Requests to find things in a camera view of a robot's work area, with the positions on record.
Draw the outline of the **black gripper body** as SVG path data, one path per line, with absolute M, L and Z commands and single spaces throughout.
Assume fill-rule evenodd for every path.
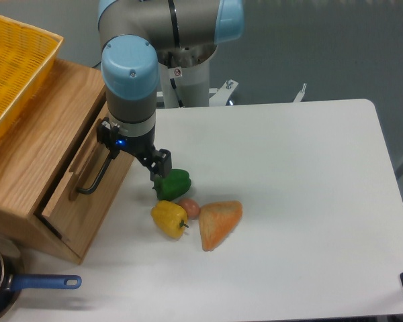
M 120 128 L 112 127 L 110 132 L 111 148 L 134 156 L 142 164 L 151 163 L 155 151 L 154 130 L 155 127 L 142 136 L 129 137 L 125 136 Z

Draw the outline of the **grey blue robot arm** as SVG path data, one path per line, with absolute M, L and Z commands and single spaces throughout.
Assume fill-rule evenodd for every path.
M 241 37 L 241 1 L 101 1 L 97 27 L 108 114 L 98 142 L 114 159 L 137 158 L 152 176 L 171 171 L 171 153 L 154 146 L 156 92 L 167 107 L 209 103 L 209 61 Z

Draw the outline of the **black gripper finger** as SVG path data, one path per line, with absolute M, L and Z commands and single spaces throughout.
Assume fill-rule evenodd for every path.
M 151 181 L 157 177 L 165 178 L 172 169 L 171 152 L 166 149 L 153 149 L 141 158 L 140 163 L 149 170 Z
M 96 138 L 99 144 L 103 144 L 108 150 L 108 158 L 115 159 L 118 156 L 118 147 L 116 146 L 117 131 L 111 125 L 109 117 L 104 117 L 97 122 Z

